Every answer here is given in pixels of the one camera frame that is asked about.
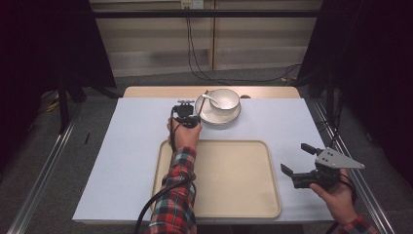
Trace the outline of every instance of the plaid shirt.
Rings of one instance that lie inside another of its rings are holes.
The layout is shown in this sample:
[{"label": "plaid shirt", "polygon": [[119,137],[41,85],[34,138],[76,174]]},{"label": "plaid shirt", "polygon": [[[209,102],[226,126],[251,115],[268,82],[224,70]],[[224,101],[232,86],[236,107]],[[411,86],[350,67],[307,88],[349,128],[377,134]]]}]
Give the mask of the plaid shirt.
[{"label": "plaid shirt", "polygon": [[340,234],[376,234],[378,233],[364,218],[359,215],[351,223],[340,229]]},{"label": "plaid shirt", "polygon": [[[162,188],[175,184],[194,173],[196,151],[183,147],[172,155],[169,172],[162,180]],[[197,233],[194,215],[196,188],[193,183],[172,189],[158,199],[148,233]]]}]

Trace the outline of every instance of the electrical outlet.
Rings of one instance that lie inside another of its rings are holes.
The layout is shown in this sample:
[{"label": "electrical outlet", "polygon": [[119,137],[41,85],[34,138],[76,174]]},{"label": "electrical outlet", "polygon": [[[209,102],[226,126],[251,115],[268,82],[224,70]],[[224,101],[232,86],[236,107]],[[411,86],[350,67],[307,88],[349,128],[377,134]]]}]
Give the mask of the electrical outlet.
[{"label": "electrical outlet", "polygon": [[181,0],[181,9],[192,9],[192,0]]},{"label": "electrical outlet", "polygon": [[203,9],[204,0],[192,0],[192,9]]}]

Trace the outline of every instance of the white plate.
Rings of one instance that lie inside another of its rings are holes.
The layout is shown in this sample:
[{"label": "white plate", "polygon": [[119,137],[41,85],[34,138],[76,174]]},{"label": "white plate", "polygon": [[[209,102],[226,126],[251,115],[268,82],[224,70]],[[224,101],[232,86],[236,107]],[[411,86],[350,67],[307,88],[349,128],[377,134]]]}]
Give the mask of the white plate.
[{"label": "white plate", "polygon": [[234,110],[222,111],[211,106],[209,100],[206,98],[202,113],[200,114],[203,97],[199,96],[195,102],[195,111],[205,122],[212,125],[224,125],[237,119],[241,112],[241,103]]}]

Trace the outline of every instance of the beige tray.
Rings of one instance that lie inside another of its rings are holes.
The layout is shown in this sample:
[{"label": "beige tray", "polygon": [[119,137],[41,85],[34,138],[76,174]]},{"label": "beige tray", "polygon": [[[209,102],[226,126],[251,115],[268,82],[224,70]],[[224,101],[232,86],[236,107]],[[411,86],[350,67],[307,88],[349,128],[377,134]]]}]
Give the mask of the beige tray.
[{"label": "beige tray", "polygon": [[[153,194],[168,172],[161,144]],[[268,147],[259,140],[200,140],[195,163],[197,217],[275,217],[281,206]]]}]

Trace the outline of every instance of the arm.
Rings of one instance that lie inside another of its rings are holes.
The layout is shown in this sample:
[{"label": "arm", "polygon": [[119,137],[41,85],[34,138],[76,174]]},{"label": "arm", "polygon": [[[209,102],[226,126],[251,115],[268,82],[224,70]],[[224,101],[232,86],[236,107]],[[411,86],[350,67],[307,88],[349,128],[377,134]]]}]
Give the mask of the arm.
[{"label": "arm", "polygon": [[[176,128],[174,140],[177,150],[172,154],[169,172],[162,180],[162,188],[194,174],[196,146],[202,129],[201,124],[194,129],[186,129],[172,121]],[[158,199],[145,233],[197,233],[195,195],[195,185],[188,183],[172,189]]]},{"label": "arm", "polygon": [[[342,169],[342,179],[348,182],[346,176],[347,171]],[[312,183],[310,188],[321,197],[330,210],[331,216],[342,227],[340,233],[342,234],[370,234],[378,233],[372,226],[370,226],[362,216],[356,213],[352,201],[352,190],[342,184],[338,183],[330,190],[325,191],[319,185]]]}]

